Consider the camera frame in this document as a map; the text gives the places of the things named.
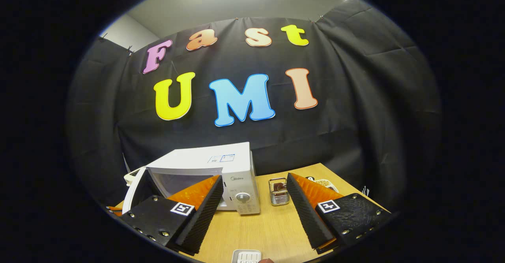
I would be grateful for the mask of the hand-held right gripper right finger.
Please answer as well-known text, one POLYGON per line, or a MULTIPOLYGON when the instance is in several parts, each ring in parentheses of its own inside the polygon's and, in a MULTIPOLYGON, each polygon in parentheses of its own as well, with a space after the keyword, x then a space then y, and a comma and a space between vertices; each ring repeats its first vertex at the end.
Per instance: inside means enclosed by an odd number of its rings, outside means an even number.
POLYGON ((286 188, 318 254, 354 246, 392 219, 361 193, 344 196, 295 173, 288 174, 286 188))

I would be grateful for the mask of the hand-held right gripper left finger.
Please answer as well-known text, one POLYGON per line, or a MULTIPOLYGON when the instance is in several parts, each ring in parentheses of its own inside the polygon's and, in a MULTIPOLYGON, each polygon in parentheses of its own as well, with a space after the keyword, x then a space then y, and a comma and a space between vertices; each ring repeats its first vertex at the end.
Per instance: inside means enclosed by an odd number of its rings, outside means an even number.
POLYGON ((193 256, 200 251, 223 190, 222 176, 214 175, 168 198, 148 196, 120 218, 141 236, 193 256))

